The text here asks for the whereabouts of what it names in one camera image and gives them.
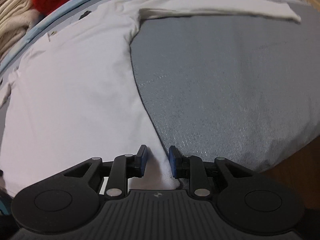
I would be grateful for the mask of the white long-sleeve shirt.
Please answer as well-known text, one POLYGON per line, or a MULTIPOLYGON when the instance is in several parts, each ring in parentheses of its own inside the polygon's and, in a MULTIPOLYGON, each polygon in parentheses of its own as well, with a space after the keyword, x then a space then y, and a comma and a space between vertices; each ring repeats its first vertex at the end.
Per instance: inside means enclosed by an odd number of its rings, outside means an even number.
POLYGON ((15 196, 91 157, 113 160, 145 144, 146 175, 130 187, 177 188, 137 90, 130 43, 141 20, 213 14, 301 20, 288 4, 267 0, 111 0, 39 38, 1 88, 9 104, 1 187, 15 196))

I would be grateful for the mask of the cream folded blanket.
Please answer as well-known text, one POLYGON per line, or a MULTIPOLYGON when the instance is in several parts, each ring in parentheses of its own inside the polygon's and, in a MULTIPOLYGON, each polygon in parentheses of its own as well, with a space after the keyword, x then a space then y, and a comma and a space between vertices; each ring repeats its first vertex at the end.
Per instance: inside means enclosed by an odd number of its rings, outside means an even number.
POLYGON ((1 5, 1 59, 39 20, 33 0, 7 0, 1 5))

